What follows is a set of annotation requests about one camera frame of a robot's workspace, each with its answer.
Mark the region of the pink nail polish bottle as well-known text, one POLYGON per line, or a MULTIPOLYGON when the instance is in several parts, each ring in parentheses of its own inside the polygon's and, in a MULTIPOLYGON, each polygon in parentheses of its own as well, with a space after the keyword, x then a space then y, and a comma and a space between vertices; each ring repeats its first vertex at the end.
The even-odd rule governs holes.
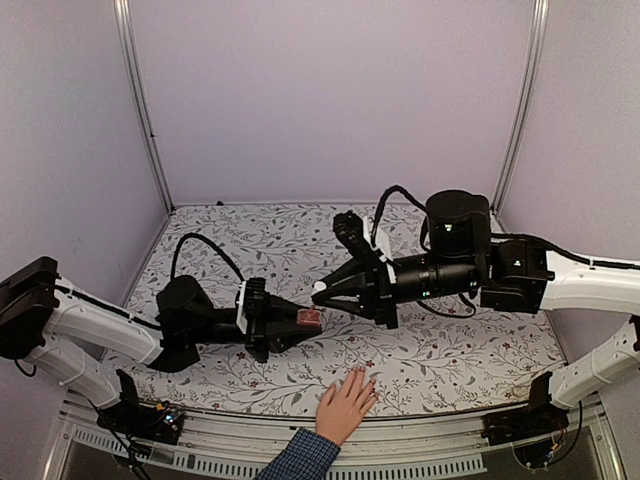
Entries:
POLYGON ((296 314, 296 324, 302 327, 322 327, 322 312, 316 308, 299 309, 296 314))

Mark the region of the blue checked sleeve forearm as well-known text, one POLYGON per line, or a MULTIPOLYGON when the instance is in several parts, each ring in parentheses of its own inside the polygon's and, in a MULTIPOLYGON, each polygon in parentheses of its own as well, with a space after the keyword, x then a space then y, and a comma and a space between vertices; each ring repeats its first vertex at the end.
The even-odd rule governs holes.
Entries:
POLYGON ((341 448, 307 429, 296 432, 288 445, 257 475, 257 480, 325 479, 341 448))

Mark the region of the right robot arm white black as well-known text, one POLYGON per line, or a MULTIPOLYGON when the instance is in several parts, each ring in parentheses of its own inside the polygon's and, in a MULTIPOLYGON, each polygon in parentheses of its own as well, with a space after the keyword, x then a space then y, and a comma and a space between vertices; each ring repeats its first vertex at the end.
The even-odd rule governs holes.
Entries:
POLYGON ((467 293, 498 312, 588 309, 628 315, 608 340, 569 365, 536 378, 517 427, 537 436, 556 409, 569 410, 639 365, 639 265, 581 256, 527 234, 494 233, 486 197, 445 190, 415 201, 423 221, 422 253, 394 258, 380 228, 386 201, 371 219, 352 211, 333 220, 351 258, 315 283, 313 302, 372 319, 390 329, 397 307, 467 293))

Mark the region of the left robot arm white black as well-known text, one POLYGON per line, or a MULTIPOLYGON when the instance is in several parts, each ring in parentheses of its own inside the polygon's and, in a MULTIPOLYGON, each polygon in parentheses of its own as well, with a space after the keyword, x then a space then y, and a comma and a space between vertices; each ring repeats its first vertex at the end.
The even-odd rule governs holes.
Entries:
POLYGON ((133 381, 109 371, 79 341, 123 354, 151 370, 181 372, 204 344, 241 344, 256 361, 319 335, 321 314, 268 293, 261 278, 240 284, 235 304, 217 308, 198 281, 182 275, 157 295, 153 318, 99 299, 40 257, 1 282, 1 355, 23 360, 82 394, 128 434, 148 426, 133 381))

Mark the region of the person's bare hand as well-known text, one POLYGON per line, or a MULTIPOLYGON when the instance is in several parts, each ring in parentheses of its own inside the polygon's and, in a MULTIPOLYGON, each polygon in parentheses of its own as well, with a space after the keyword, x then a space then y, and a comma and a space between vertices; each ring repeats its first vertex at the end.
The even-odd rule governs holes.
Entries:
POLYGON ((342 446, 378 399, 376 380, 366 381, 366 369, 352 369, 340 387, 332 385, 322 397, 315 416, 315 433, 342 446))

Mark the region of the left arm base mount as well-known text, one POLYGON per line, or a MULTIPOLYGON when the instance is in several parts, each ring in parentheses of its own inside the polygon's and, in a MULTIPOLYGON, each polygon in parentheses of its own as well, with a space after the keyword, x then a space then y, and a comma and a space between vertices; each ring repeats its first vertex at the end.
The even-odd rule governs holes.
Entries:
POLYGON ((139 402, 134 380, 121 369, 116 370, 121 391, 118 402, 98 408, 98 425, 125 436, 177 445, 184 425, 184 410, 167 400, 154 406, 139 402))

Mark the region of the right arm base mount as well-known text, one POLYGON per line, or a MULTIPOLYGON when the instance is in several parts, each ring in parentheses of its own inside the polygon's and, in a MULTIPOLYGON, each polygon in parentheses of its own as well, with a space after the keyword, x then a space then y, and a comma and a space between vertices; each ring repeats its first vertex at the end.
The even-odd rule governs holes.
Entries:
POLYGON ((569 426, 567 411, 551 404, 549 393, 551 376, 551 372, 545 372, 532 381, 525 406, 486 414, 482 417, 481 437, 491 446, 540 435, 559 434, 557 440, 548 437, 540 443, 515 449, 516 460, 529 469, 545 468, 552 463, 569 426))

